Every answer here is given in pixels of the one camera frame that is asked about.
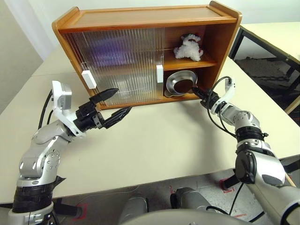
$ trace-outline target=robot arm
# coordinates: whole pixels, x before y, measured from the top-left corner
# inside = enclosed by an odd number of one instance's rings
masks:
[[[212,114],[218,113],[223,121],[235,127],[238,142],[235,174],[238,180],[247,184],[275,224],[299,224],[300,189],[284,185],[284,168],[264,141],[267,134],[262,133],[258,119],[251,112],[228,103],[234,86],[234,80],[227,79],[225,87],[230,93],[226,97],[198,88],[193,88],[193,92]]]
[[[112,97],[118,89],[108,89],[90,97],[90,101],[71,112],[71,89],[58,81],[52,82],[53,113],[59,119],[40,128],[19,164],[19,179],[12,210],[8,213],[11,225],[49,223],[52,216],[53,189],[64,179],[57,176],[60,155],[74,137],[83,137],[88,129],[109,128],[121,121],[131,110],[122,108],[104,119],[95,107]]]

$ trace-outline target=ribbed glass panel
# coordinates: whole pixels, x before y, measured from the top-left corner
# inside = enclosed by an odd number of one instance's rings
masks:
[[[107,106],[150,102],[163,96],[156,65],[163,64],[164,29],[85,31],[65,34],[83,70],[90,70],[97,91],[119,88]]]

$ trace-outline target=white plush toy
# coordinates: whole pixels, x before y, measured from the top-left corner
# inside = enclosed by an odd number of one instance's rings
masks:
[[[200,61],[203,55],[203,50],[199,47],[201,39],[195,34],[183,35],[180,37],[182,45],[179,48],[174,48],[175,57],[180,58],[191,58],[193,61]]]

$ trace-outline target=cabinet top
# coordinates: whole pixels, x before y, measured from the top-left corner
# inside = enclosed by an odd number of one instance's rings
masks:
[[[87,30],[236,23],[241,14],[215,1],[209,5],[79,10],[74,7],[53,22],[60,33]]]

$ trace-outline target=table surface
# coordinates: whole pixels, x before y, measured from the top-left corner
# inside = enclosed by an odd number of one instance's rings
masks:
[[[299,154],[300,129],[296,123],[229,58],[220,76],[225,75],[236,79],[231,102],[260,120],[263,132],[270,134],[266,141],[275,154],[279,158]],[[19,160],[37,130],[52,80],[70,85],[72,110],[88,100],[65,54],[61,48],[56,49],[0,115],[0,203],[13,200]],[[222,95],[224,84],[216,92]],[[107,118],[114,111],[105,110],[103,115]],[[199,100],[137,106],[108,130],[89,130],[85,138],[68,145],[58,169],[58,175],[67,179],[55,188],[53,196],[233,168],[235,150],[236,140],[211,123]]]
[[[241,27],[300,64],[300,22],[252,23]]]

